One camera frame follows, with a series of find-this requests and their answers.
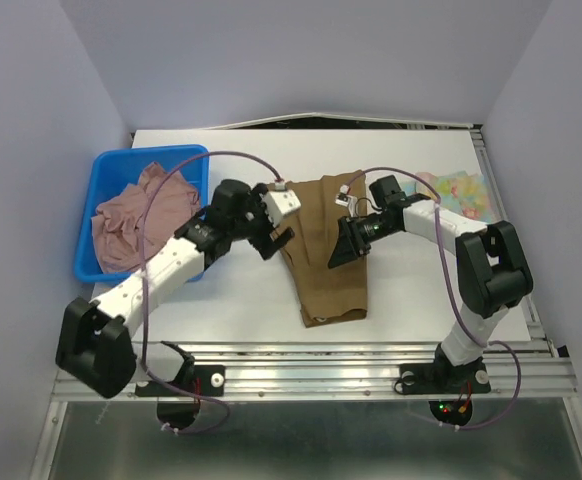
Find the blue plastic basket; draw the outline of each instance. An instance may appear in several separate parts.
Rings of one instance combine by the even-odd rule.
[[[95,256],[91,217],[102,202],[122,193],[129,184],[137,184],[142,170],[151,162],[158,162],[170,171],[183,160],[207,152],[201,145],[177,145],[172,147],[129,148],[112,150],[100,155],[93,162],[87,200],[82,217],[82,228],[78,238],[73,271],[84,283],[106,282],[118,284],[130,273],[102,273]],[[209,196],[209,157],[190,163],[180,170],[184,178],[200,191],[201,205],[205,206]]]

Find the gray wall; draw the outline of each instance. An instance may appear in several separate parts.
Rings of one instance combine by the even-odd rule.
[[[0,0],[0,480],[33,461],[91,162],[127,142],[57,0]]]
[[[550,0],[61,0],[133,128],[484,122]]]
[[[485,134],[543,323],[568,344],[582,394],[582,0],[553,1]]]

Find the crumpled pink cloth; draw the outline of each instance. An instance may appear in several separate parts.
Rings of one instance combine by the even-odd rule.
[[[128,272],[140,266],[140,220],[149,196],[166,177],[158,163],[146,167],[138,185],[127,185],[117,197],[101,203],[91,218],[93,244],[104,273]],[[173,232],[200,210],[200,194],[180,172],[162,186],[147,217],[145,254],[158,253]]]

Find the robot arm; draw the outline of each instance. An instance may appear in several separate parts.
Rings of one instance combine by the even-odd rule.
[[[272,232],[300,208],[292,191],[253,189],[224,180],[211,204],[180,227],[147,262],[149,312],[189,279],[226,255],[231,243],[246,239],[267,260],[291,238],[286,229]],[[131,338],[143,321],[142,275],[127,280],[91,302],[76,298],[64,313],[56,364],[105,398],[117,395],[131,380],[137,356]]]
[[[433,200],[422,194],[406,196],[393,176],[373,182],[369,190],[379,211],[338,220],[339,236],[329,268],[367,255],[372,242],[396,232],[420,235],[437,244]],[[336,203],[342,205],[351,201],[344,193],[336,197]],[[481,345],[456,322],[439,345],[431,368],[413,380],[410,386],[417,387],[411,389],[413,393],[457,391],[476,371],[483,370],[483,345],[508,309],[533,289],[531,272],[510,223],[487,225],[440,208],[440,228],[443,248],[456,256],[463,323]]]

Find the white tabletop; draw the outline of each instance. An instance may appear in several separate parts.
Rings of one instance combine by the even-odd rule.
[[[467,131],[140,130],[133,146],[186,143],[258,155],[293,181],[373,166],[438,175],[458,170],[480,173]],[[267,170],[241,158],[212,157],[210,166],[210,192],[223,178],[250,184],[271,181]],[[367,183],[379,176],[370,174]],[[448,257],[455,284],[455,258]],[[366,319],[307,329],[282,259],[263,262],[240,242],[201,281],[184,285],[152,314],[151,340],[413,343],[437,342],[449,332],[454,319],[434,244],[408,234],[374,243],[367,275]],[[460,299],[457,288],[456,298]],[[517,307],[498,325],[493,338],[529,340],[526,322],[526,312]]]

